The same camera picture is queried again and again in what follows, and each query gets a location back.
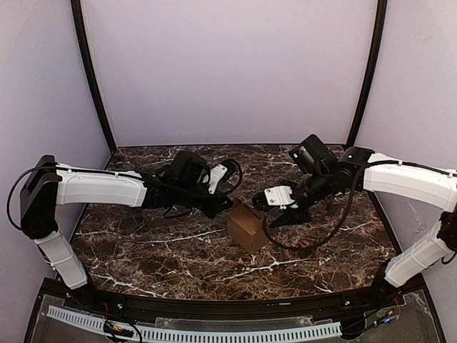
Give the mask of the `brown cardboard box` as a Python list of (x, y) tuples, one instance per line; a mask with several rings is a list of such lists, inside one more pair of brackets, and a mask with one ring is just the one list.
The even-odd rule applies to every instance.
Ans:
[(262, 229), (262, 218), (238, 198), (227, 213), (228, 235), (249, 254), (256, 253), (268, 242)]

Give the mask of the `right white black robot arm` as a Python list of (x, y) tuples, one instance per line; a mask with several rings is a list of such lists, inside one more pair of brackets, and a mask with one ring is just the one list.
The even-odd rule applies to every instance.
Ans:
[(379, 310), (392, 297), (392, 289), (456, 252), (456, 171), (401, 161), (371, 149), (351, 147), (336, 156), (312, 134), (294, 147), (290, 157), (308, 178), (298, 184), (283, 182), (253, 199), (260, 211), (275, 208), (283, 214), (273, 227), (310, 221), (309, 208), (337, 193), (358, 190), (383, 192), (431, 204), (441, 210), (438, 222), (405, 252), (381, 268), (373, 288), (364, 297), (369, 309)]

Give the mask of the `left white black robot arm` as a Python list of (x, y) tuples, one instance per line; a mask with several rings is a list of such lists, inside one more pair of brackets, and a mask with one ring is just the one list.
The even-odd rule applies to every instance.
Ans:
[(89, 284), (89, 276), (56, 220), (56, 208), (72, 204), (110, 204), (131, 208), (164, 209), (171, 218), (175, 207), (190, 214), (197, 209), (213, 219), (231, 208), (229, 194), (218, 186), (233, 174), (243, 177), (239, 163), (226, 159), (216, 166), (192, 151), (180, 151), (170, 164), (151, 173), (84, 169), (58, 163), (44, 155), (37, 165), (14, 182), (21, 185), (20, 222), (11, 225), (38, 246), (73, 300), (86, 312), (101, 305), (101, 297)]

